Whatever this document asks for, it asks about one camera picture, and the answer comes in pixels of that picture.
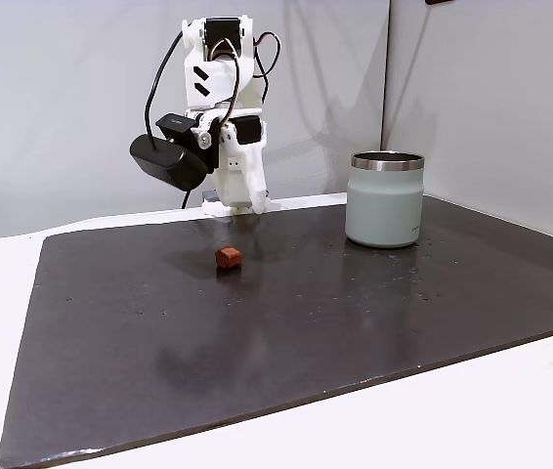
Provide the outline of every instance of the black cable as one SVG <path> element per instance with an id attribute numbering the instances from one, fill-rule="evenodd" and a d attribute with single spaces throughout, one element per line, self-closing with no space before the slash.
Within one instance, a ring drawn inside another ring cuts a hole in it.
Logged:
<path id="1" fill-rule="evenodd" d="M 268 73 L 264 70 L 264 65 L 261 63 L 261 59 L 259 58 L 259 52 L 257 52 L 257 48 L 255 48 L 255 60 L 257 61 L 257 65 L 259 66 L 259 69 L 261 70 L 262 76 L 264 77 L 264 82 L 266 83 L 266 86 L 264 87 L 264 94 L 261 97 L 261 102 L 266 102 L 266 95 L 268 95 L 268 87 L 270 86 L 270 82 L 268 81 Z"/>
<path id="2" fill-rule="evenodd" d="M 152 88 L 150 89 L 149 98 L 147 99 L 147 105 L 144 109 L 144 122 L 147 126 L 147 134 L 149 134 L 149 140 L 150 144 L 152 145 L 152 149 L 157 150 L 157 147 L 155 146 L 155 140 L 152 136 L 152 130 L 150 129 L 150 105 L 152 104 L 152 99 L 155 97 L 155 92 L 157 91 L 157 85 L 159 84 L 159 79 L 161 78 L 161 74 L 163 73 L 163 69 L 166 67 L 166 64 L 168 64 L 168 60 L 170 59 L 170 56 L 172 56 L 172 53 L 174 52 L 175 48 L 177 47 L 177 44 L 179 44 L 179 41 L 183 37 L 183 31 L 180 31 L 177 35 L 177 38 L 173 41 L 172 45 L 170 46 L 170 49 L 168 49 L 168 52 L 163 58 L 163 61 L 161 62 L 161 65 L 159 66 L 159 70 L 157 71 L 157 74 L 155 76 L 154 81 L 152 82 Z"/>
<path id="3" fill-rule="evenodd" d="M 272 31 L 262 32 L 261 36 L 259 36 L 259 39 L 257 39 L 256 41 L 253 42 L 253 45 L 255 46 L 255 52 L 257 52 L 257 46 L 259 46 L 261 41 L 263 41 L 264 37 L 266 37 L 267 35 L 273 36 L 273 38 L 276 41 L 275 59 L 273 60 L 272 65 L 270 65 L 270 68 L 268 68 L 268 71 L 263 71 L 262 70 L 261 75 L 253 75 L 253 78 L 261 78 L 262 76 L 266 76 L 268 73 L 273 71 L 273 69 L 275 68 L 275 65 L 277 64 L 278 56 L 280 55 L 280 39 L 278 39 L 278 36 L 276 34 L 274 34 Z"/>
<path id="4" fill-rule="evenodd" d="M 184 208 L 186 208 L 186 205 L 188 205 L 188 199 L 190 198 L 190 192 L 191 191 L 187 191 L 186 192 L 186 196 L 183 198 L 183 203 L 181 204 L 181 209 L 183 210 Z"/>

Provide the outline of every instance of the table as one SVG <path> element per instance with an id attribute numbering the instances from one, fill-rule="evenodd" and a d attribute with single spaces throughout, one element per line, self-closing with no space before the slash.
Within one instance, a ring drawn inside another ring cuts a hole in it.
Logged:
<path id="1" fill-rule="evenodd" d="M 344 194 L 280 200 L 283 209 Z M 43 239 L 205 218 L 200 208 L 107 217 L 0 239 L 0 438 Z M 160 467 L 553 467 L 553 337 L 210 432 L 70 464 Z"/>

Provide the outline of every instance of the small block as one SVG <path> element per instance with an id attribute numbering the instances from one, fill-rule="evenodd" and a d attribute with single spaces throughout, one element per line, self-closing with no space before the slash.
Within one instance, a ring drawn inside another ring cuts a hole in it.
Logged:
<path id="1" fill-rule="evenodd" d="M 223 247 L 216 251 L 216 263 L 223 269 L 232 269 L 241 266 L 244 256 L 232 246 Z"/>

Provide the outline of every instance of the stainless steel rim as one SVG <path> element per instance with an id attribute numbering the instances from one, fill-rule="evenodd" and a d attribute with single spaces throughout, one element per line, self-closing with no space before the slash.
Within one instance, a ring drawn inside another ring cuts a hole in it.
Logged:
<path id="1" fill-rule="evenodd" d="M 424 156 L 399 151 L 364 151 L 351 159 L 354 168 L 367 171 L 415 171 L 424 167 Z"/>

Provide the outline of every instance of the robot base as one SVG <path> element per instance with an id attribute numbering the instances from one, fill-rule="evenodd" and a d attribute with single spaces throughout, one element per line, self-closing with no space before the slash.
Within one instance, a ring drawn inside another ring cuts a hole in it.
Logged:
<path id="1" fill-rule="evenodd" d="M 269 197 L 266 197 L 266 210 L 265 212 L 274 212 L 280 209 L 278 203 L 274 203 Z M 232 217 L 233 215 L 245 215 L 253 212 L 252 207 L 229 207 L 223 204 L 220 200 L 203 200 L 202 210 L 205 215 L 210 217 Z"/>

